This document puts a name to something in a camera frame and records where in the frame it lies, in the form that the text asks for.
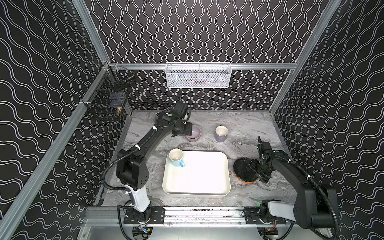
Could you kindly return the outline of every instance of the wire mesh basket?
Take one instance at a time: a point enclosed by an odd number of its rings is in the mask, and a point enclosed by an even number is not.
[[[227,88],[230,63],[166,63],[169,88]]]
[[[107,72],[87,107],[91,115],[98,121],[125,121],[127,118],[124,109],[126,102],[126,90],[121,89],[118,81]]]

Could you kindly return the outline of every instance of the mounting plate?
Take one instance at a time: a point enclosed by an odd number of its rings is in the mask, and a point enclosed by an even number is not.
[[[164,213],[165,209],[162,207],[151,207],[151,216],[153,217],[152,221],[148,224],[163,224],[164,223]],[[124,216],[124,224],[140,224],[135,218],[133,210],[128,210]]]
[[[244,208],[244,218],[246,224],[271,224],[269,222],[262,222],[260,220],[260,214],[259,207],[245,207]],[[286,224],[286,221],[284,218],[281,217],[274,217],[274,220],[276,221],[276,224]]]

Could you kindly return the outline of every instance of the marble countertop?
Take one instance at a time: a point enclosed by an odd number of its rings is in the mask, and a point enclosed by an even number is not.
[[[155,112],[134,112],[123,149],[136,144],[153,126]],[[239,157],[258,158],[257,136],[270,142],[273,149],[282,149],[281,142],[267,112],[192,112],[189,120],[202,130],[201,138],[196,142],[188,142],[185,137],[168,135],[153,151],[147,161],[149,180],[146,184],[147,194],[154,206],[185,207],[239,207],[258,206],[262,200],[278,199],[294,203],[296,191],[277,171],[267,184],[257,180],[253,184],[240,182],[233,173],[233,163]],[[217,126],[224,125],[229,134],[225,142],[218,143],[214,138]],[[228,157],[228,169],[231,191],[223,198],[174,197],[162,189],[162,180],[166,156],[173,148],[182,150],[220,151]],[[121,185],[116,177],[116,170],[110,185]],[[102,206],[124,204],[129,196],[122,191],[107,190]]]

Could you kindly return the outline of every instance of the light blue mug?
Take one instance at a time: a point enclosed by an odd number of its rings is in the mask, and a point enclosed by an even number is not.
[[[178,148],[172,149],[168,154],[169,159],[175,167],[185,167],[183,156],[183,151]]]

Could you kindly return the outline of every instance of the red wire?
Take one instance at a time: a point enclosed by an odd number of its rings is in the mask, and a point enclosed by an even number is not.
[[[272,230],[275,229],[275,228],[276,228],[276,221],[273,222],[273,228],[268,229],[268,232],[269,232],[269,231],[272,231]]]

